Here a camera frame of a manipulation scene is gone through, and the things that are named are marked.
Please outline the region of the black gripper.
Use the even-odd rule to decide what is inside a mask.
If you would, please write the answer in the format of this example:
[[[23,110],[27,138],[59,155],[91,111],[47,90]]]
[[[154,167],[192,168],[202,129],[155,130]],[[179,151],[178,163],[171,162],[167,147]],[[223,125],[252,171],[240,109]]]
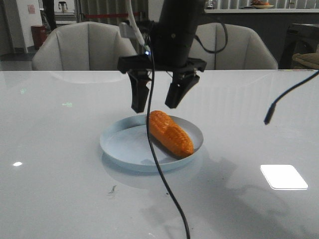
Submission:
[[[173,72],[172,82],[169,86],[165,104],[170,109],[175,109],[187,94],[187,92],[198,83],[200,77],[196,72],[203,72],[206,68],[206,62],[198,58],[188,58],[186,64],[182,67],[169,66],[162,63],[155,63],[156,71]],[[136,113],[142,113],[145,109],[149,94],[147,83],[150,81],[147,70],[152,69],[153,64],[147,55],[135,55],[119,57],[117,69],[125,74],[128,73],[132,89],[131,108]]]

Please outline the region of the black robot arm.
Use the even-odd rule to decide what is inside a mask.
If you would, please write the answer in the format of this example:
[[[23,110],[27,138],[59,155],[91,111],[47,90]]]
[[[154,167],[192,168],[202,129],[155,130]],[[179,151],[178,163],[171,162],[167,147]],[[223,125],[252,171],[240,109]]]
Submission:
[[[173,109],[186,93],[199,81],[196,71],[203,72],[206,62],[190,58],[189,52],[204,10],[203,0],[166,0],[158,22],[140,24],[149,40],[151,54],[120,57],[118,70],[129,75],[132,88],[132,109],[141,113],[145,109],[149,89],[150,70],[173,73],[165,104]]]

